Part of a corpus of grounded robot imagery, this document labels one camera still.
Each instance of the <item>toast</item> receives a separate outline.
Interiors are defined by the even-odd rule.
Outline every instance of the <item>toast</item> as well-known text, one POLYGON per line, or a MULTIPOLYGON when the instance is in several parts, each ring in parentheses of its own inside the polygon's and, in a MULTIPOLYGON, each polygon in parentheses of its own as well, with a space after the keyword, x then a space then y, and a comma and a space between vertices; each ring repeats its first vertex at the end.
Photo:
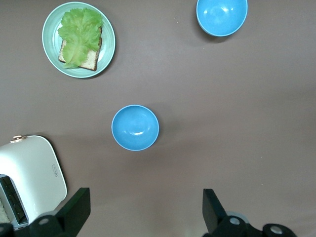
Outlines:
MULTIPOLYGON (((63 63, 66 62, 64 57, 63 57, 63 48, 64 48, 64 46, 66 44, 67 44, 67 42, 63 39, 63 42, 61 44, 60 51, 59 51, 59 56, 58 56, 58 60, 60 62, 63 62, 63 63)), ((85 69, 89 69, 89 70, 92 70, 92 71, 96 71, 97 70, 97 62, 98 62, 98 58, 99 58, 101 45, 102 45, 102 38, 100 37, 100 39, 99 39, 99 49, 97 51, 90 50, 88 52, 87 60, 85 60, 79 66, 80 68, 85 68, 85 69)))

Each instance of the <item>lettuce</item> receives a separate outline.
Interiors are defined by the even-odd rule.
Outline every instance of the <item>lettuce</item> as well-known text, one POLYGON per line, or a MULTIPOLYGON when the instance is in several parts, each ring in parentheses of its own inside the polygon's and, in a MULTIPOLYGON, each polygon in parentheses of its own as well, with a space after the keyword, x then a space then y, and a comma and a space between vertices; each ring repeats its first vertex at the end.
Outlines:
POLYGON ((88 8, 75 8, 65 12, 61 24, 58 34, 67 42, 63 48, 64 67, 77 68, 87 59, 89 50, 99 49, 102 16, 88 8))

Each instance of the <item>white toaster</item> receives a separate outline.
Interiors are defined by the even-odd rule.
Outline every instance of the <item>white toaster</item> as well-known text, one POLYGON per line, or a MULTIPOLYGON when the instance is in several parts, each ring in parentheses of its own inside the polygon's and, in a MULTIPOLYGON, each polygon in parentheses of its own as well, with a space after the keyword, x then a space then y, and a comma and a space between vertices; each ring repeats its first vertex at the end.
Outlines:
POLYGON ((53 211, 67 187, 51 144, 41 136, 15 136, 0 147, 0 199, 15 229, 53 211))

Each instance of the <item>bowl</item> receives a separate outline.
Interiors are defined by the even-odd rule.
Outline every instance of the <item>bowl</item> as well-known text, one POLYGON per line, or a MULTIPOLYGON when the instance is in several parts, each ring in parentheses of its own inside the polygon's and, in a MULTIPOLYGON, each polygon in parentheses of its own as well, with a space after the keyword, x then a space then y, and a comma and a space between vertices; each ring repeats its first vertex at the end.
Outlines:
POLYGON ((151 110, 142 105, 128 105, 113 117, 112 134, 123 148, 141 151, 156 141, 159 134, 158 119, 151 110))
POLYGON ((97 8, 84 2, 67 2, 56 7, 45 20, 42 30, 42 44, 49 61, 62 73, 75 78, 89 78, 99 74, 110 63, 115 50, 115 35, 108 18, 97 8), (102 16, 102 45, 100 48, 99 58, 97 62, 97 70, 91 71, 84 68, 67 69, 64 63, 58 61, 58 55, 61 48, 62 38, 58 35, 58 29, 62 27, 61 19, 64 13, 73 8, 89 8, 99 12, 102 16))
POLYGON ((223 37, 236 32, 245 22, 247 0, 198 0, 197 21, 212 36, 223 37))

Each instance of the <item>toaster slot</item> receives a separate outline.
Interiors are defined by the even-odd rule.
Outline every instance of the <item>toaster slot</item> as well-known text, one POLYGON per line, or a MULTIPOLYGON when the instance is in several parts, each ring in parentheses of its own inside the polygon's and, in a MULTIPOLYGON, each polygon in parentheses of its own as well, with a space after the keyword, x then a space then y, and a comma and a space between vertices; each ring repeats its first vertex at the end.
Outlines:
POLYGON ((10 203, 11 209, 19 225, 28 222, 26 214, 23 210, 22 203, 16 193, 16 190, 12 184, 10 177, 4 176, 0 177, 0 184, 3 188, 5 196, 10 203))

